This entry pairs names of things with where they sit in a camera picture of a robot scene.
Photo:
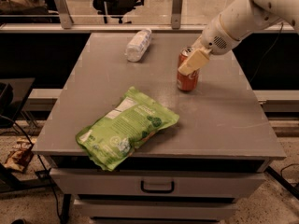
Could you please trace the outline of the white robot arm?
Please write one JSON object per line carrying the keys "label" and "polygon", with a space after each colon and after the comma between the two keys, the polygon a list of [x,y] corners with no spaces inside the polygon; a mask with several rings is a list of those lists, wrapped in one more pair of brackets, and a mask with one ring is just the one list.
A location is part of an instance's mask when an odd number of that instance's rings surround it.
{"label": "white robot arm", "polygon": [[299,0],[234,0],[206,26],[178,71],[187,76],[207,64],[210,55],[225,54],[279,21],[299,32]]}

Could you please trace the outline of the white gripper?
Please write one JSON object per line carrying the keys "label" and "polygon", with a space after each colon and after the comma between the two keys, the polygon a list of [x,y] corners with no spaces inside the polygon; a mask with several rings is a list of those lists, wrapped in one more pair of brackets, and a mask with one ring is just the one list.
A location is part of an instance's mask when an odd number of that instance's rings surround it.
{"label": "white gripper", "polygon": [[237,47],[247,36],[279,21],[277,15],[258,7],[252,0],[234,0],[193,42],[192,47],[195,50],[180,65],[178,71],[187,76],[206,65],[210,53],[225,54]]}

